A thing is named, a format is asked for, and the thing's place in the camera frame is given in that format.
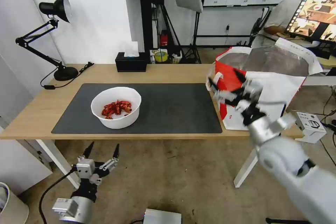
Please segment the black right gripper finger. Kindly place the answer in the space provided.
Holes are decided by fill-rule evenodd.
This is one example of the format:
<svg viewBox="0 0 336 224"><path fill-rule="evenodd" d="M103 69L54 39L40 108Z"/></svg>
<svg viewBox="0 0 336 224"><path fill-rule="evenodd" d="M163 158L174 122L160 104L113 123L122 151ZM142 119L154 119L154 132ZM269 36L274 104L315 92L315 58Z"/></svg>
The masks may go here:
<svg viewBox="0 0 336 224"><path fill-rule="evenodd" d="M210 84L210 88L214 93L214 98L220 103L232 102L236 99L236 94L231 93L227 90L220 90L210 77L208 77L208 81Z"/></svg>
<svg viewBox="0 0 336 224"><path fill-rule="evenodd" d="M262 85L253 79L246 78L240 71L234 69L237 79L242 82L239 89L235 90L234 93L242 99L249 101L259 101L261 92L263 90Z"/></svg>

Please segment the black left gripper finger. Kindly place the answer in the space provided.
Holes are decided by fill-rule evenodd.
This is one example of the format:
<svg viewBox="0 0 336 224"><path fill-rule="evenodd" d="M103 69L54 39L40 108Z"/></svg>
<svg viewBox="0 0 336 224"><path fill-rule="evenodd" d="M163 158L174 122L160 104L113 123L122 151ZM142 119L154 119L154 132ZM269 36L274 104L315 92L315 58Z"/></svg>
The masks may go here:
<svg viewBox="0 0 336 224"><path fill-rule="evenodd" d="M103 163L103 165L99 167L100 170L113 170L117 166L119 162L119 147L120 144L117 144L113 153L113 157Z"/></svg>
<svg viewBox="0 0 336 224"><path fill-rule="evenodd" d="M83 160L83 159L88 159L89 156L90 156L90 154L91 154L91 151L92 151L92 149L93 149L93 146L94 146L94 141L91 142L91 144L90 144L87 148L85 148L83 154L80 155L80 156L78 156L78 157L77 157L77 160L78 160L78 161L81 161L81 160Z"/></svg>

